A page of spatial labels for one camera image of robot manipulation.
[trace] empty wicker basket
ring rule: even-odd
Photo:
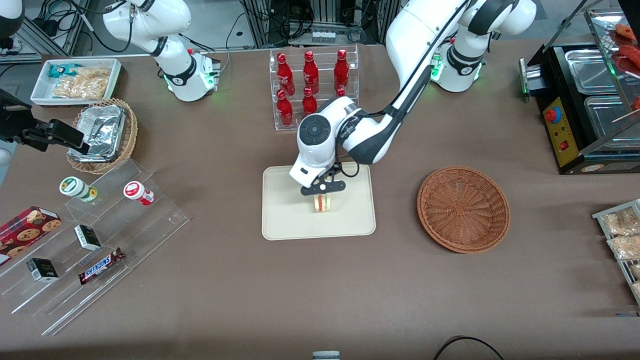
[[[509,204],[498,185],[466,167],[431,173],[418,192],[418,215],[431,237],[449,250],[488,251],[509,229]]]
[[[127,112],[127,118],[125,120],[125,127],[122,133],[122,140],[120,141],[120,154],[117,159],[110,163],[81,163],[79,161],[73,160],[69,155],[67,155],[67,161],[74,167],[74,169],[82,171],[82,172],[90,172],[95,175],[102,175],[105,172],[109,171],[111,168],[116,166],[117,163],[122,160],[126,160],[131,157],[133,153],[133,148],[136,146],[136,137],[138,135],[138,120],[136,119],[136,114],[133,113],[129,105],[126,102],[119,99],[109,99],[101,102],[96,102],[95,104],[89,105],[89,107],[93,106],[107,106],[107,105],[118,105],[122,107]],[[74,121],[74,127],[77,127],[78,120],[80,119],[80,114],[76,116],[76,121]]]

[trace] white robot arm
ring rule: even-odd
[[[301,193],[345,189],[344,182],[334,180],[342,170],[337,161],[338,145],[358,164],[382,159],[429,82],[434,53],[456,25],[454,44],[460,44],[440,49],[442,54],[452,53],[453,60],[445,61],[438,84],[446,90],[463,91],[473,82],[489,34],[498,29],[522,32],[531,25],[535,13],[531,0],[411,0],[387,32],[387,52],[400,79],[400,92],[377,113],[367,113],[350,98],[340,97],[303,119],[298,129],[300,154],[289,172],[302,185]],[[373,120],[382,115],[380,122]]]
[[[216,68],[220,67],[201,54],[190,54],[176,35],[191,25],[191,12],[183,0],[129,2],[130,6],[121,6],[102,16],[115,38],[130,41],[153,56],[178,99],[195,101],[217,89]]]
[[[0,38],[10,37],[22,25],[24,5],[22,0],[3,0],[0,6]]]

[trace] gray floor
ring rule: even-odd
[[[517,39],[517,38],[540,38],[548,40],[553,36],[560,26],[562,20],[569,16],[573,9],[580,3],[580,0],[533,0],[538,5],[538,13],[533,25],[521,35],[514,37],[504,36],[501,39]],[[91,6],[95,9],[103,8],[112,0],[96,0],[92,1]],[[192,26],[185,31],[185,35],[193,38],[198,42],[211,46],[215,49],[224,49],[227,35],[230,33],[233,22],[239,14],[243,12],[242,6],[235,0],[186,0],[191,9],[193,16]],[[617,0],[604,0],[597,8],[617,7]],[[90,22],[95,26],[95,30],[103,41],[115,48],[121,48],[123,42],[111,37],[104,28],[102,21],[98,18],[90,18]],[[572,25],[566,29],[562,37],[580,37],[590,34],[586,21],[582,15],[576,16],[572,21]],[[229,47],[241,49],[253,45],[253,39],[250,34],[247,20],[245,17],[239,19],[233,32],[229,38]],[[132,46],[125,54],[141,54],[142,50]],[[113,54],[102,48],[96,41],[91,48],[90,41],[85,35],[79,38],[76,45],[75,55],[110,55]],[[4,66],[0,66],[0,72],[4,70]],[[38,65],[18,65],[7,71],[0,78],[0,86],[11,92],[17,92],[17,96],[23,101],[29,102],[31,90],[35,84],[36,78],[40,71]],[[13,152],[15,145],[0,143],[0,146],[9,146],[9,150]],[[0,167],[0,184],[4,179],[8,167]]]

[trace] clear acrylic rack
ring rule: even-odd
[[[125,184],[133,180],[153,191],[151,205],[143,206],[123,196]],[[42,327],[42,335],[62,330],[189,221],[157,187],[152,174],[131,159],[118,164],[92,186],[98,190],[94,201],[68,201],[57,210],[63,224],[53,235],[0,267],[2,303],[13,314],[33,315]],[[79,224],[93,227],[102,244],[100,250],[80,246],[74,232]],[[78,274],[118,247],[125,258],[81,285]],[[60,278],[52,283],[34,281],[26,265],[31,258],[51,260]]]
[[[347,51],[347,62],[349,63],[349,85],[346,89],[345,96],[350,97],[358,104],[360,98],[360,59],[357,46],[290,47],[271,50],[269,54],[269,79],[271,80],[271,102],[273,103],[273,119],[276,130],[297,130],[298,125],[304,117],[302,98],[304,98],[303,89],[305,88],[305,81],[302,75],[302,69],[305,66],[305,51],[311,50],[314,52],[314,60],[318,66],[320,90],[318,94],[315,95],[318,106],[322,105],[322,103],[328,99],[336,97],[335,90],[333,89],[333,67],[337,61],[339,49],[345,49]],[[284,53],[287,56],[287,63],[293,71],[293,83],[296,86],[296,93],[288,98],[293,107],[292,126],[282,125],[282,121],[280,121],[280,117],[278,116],[278,108],[276,107],[276,103],[278,102],[276,92],[280,88],[277,74],[278,62],[276,61],[276,55],[278,53]]]

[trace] red button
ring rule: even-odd
[[[557,117],[557,113],[553,109],[547,110],[547,112],[545,113],[545,120],[546,121],[553,122],[553,121],[555,121],[556,117]]]

